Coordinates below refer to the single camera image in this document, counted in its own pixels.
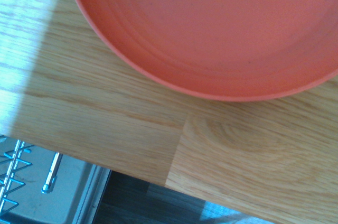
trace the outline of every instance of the wooden countertop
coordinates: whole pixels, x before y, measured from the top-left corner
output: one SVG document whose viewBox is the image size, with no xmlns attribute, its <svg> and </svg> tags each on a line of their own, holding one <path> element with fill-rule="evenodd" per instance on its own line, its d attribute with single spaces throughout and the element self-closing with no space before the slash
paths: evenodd
<svg viewBox="0 0 338 224">
<path fill-rule="evenodd" d="M 0 24 L 0 134 L 275 223 L 338 223 L 338 78 L 209 101 L 122 62 L 74 0 L 0 0 Z"/>
</svg>

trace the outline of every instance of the wire rack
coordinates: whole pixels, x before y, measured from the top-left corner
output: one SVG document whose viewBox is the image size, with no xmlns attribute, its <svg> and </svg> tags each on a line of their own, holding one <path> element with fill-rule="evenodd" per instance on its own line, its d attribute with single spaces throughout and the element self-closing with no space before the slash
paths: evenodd
<svg viewBox="0 0 338 224">
<path fill-rule="evenodd" d="M 9 199 L 8 196 L 26 185 L 24 182 L 15 179 L 17 172 L 32 166 L 31 162 L 21 159 L 21 156 L 23 152 L 30 153 L 34 145 L 25 145 L 24 141 L 17 140 L 13 150 L 5 152 L 4 156 L 0 156 L 5 158 L 5 160 L 0 161 L 0 165 L 8 165 L 7 172 L 0 175 L 0 223 L 11 224 L 3 220 L 2 216 L 16 208 L 19 203 Z"/>
</svg>

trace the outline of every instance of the metal rod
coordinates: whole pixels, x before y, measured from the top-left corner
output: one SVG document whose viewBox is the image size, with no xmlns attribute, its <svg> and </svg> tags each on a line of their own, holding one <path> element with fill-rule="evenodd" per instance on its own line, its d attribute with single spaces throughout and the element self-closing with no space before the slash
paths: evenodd
<svg viewBox="0 0 338 224">
<path fill-rule="evenodd" d="M 62 157 L 63 157 L 63 154 L 55 153 L 51 168 L 49 169 L 49 173 L 47 175 L 46 182 L 41 189 L 42 193 L 48 194 L 53 191 L 55 182 L 57 180 L 57 173 L 58 173 L 58 169 L 59 169 Z"/>
</svg>

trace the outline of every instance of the dark floor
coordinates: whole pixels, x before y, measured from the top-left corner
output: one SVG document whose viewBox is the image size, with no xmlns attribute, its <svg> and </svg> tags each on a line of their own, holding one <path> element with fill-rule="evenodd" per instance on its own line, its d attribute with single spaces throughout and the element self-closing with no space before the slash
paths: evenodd
<svg viewBox="0 0 338 224">
<path fill-rule="evenodd" d="M 112 172 L 95 224 L 271 224 L 127 175 Z"/>
</svg>

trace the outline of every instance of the wood grain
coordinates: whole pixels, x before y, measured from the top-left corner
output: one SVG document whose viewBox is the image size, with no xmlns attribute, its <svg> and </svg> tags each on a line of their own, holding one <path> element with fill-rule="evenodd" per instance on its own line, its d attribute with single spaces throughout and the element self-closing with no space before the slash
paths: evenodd
<svg viewBox="0 0 338 224">
<path fill-rule="evenodd" d="M 190 97 L 122 62 L 74 0 L 0 0 L 0 31 L 0 134 L 274 222 L 338 222 L 338 78 Z"/>
<path fill-rule="evenodd" d="M 336 126 L 275 116 L 189 116 L 166 186 L 273 222 L 337 223 Z"/>
</svg>

